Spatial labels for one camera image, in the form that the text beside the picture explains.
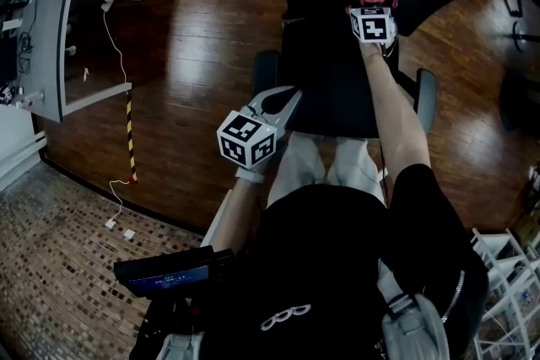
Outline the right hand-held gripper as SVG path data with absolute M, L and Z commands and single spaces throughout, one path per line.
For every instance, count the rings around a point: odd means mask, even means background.
M 391 45 L 397 36 L 397 26 L 390 8 L 351 8 L 351 29 L 362 43 Z

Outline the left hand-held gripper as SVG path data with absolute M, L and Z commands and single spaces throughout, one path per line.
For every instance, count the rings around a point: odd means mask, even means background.
M 270 158 L 301 99 L 302 91 L 295 86 L 259 93 L 248 104 L 249 111 L 266 114 L 268 123 L 260 116 L 232 110 L 217 130 L 220 154 L 244 169 L 252 169 Z

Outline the person's right forearm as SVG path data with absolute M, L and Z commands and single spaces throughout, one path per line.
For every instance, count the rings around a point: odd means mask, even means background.
M 393 180 L 406 168 L 430 166 L 427 137 L 413 107 L 403 95 L 375 44 L 359 45 L 388 173 Z

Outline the person's left forearm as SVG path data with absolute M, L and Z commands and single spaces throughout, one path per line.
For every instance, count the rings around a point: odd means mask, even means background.
M 232 250 L 238 254 L 243 249 L 249 236 L 257 192 L 257 184 L 243 179 L 236 181 L 210 241 L 214 251 Z

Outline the grey shoulder bag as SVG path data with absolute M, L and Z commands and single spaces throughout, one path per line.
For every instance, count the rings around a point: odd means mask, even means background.
M 442 318 L 423 295 L 409 295 L 382 261 L 377 287 L 386 302 L 378 343 L 381 360 L 450 360 Z

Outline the black chair seat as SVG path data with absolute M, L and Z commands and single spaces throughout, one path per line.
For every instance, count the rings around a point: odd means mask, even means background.
M 359 41 L 347 16 L 283 28 L 279 83 L 302 91 L 288 128 L 326 137 L 378 138 Z

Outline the person's light trousers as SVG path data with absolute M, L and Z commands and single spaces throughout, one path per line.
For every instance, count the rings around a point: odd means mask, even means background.
M 366 192 L 383 201 L 378 169 L 369 156 L 367 141 L 339 137 L 330 169 L 325 169 L 317 143 L 320 136 L 294 132 L 278 167 L 267 204 L 308 185 L 335 185 Z

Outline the white wristband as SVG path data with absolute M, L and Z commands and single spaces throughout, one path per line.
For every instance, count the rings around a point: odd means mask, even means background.
M 263 174 L 242 167 L 236 170 L 235 177 L 256 185 L 261 185 L 264 182 Z

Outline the person's black t-shirt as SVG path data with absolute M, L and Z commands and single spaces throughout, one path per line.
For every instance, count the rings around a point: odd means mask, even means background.
M 270 205 L 208 309 L 200 360 L 382 360 L 380 264 L 446 317 L 450 355 L 461 357 L 483 316 L 487 271 L 433 171 L 415 164 L 389 206 L 324 184 Z

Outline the black coat stand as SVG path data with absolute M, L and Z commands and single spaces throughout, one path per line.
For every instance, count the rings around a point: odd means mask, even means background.
M 512 40 L 516 49 L 523 53 L 529 43 L 540 43 L 540 35 L 527 33 L 521 26 L 520 21 L 515 21 L 512 26 Z

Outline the black chest-mounted monitor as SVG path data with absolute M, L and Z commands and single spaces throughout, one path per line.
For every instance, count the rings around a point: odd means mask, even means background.
M 212 246 L 131 261 L 118 261 L 117 281 L 138 298 L 176 293 L 190 297 L 223 280 L 235 261 L 232 250 Z

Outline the grey desk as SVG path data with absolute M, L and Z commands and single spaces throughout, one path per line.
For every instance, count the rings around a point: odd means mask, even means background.
M 21 25 L 17 28 L 18 35 L 30 35 L 31 45 L 28 72 L 21 76 L 19 82 L 23 88 L 22 94 L 44 94 L 40 103 L 25 110 L 55 122 L 61 122 L 66 115 L 132 89 L 132 84 L 125 82 L 72 103 L 66 101 L 65 50 L 71 1 L 36 0 L 22 10 Z

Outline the white shelf rack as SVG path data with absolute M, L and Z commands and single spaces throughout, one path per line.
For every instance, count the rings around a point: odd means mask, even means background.
M 540 360 L 540 257 L 512 232 L 473 231 L 473 249 L 488 269 L 488 294 L 471 360 Z

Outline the white power strip red switch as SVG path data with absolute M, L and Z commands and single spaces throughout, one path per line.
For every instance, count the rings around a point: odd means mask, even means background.
M 30 107 L 40 103 L 44 99 L 42 92 L 34 92 L 30 94 L 18 95 L 14 101 L 14 105 L 18 109 L 29 109 Z

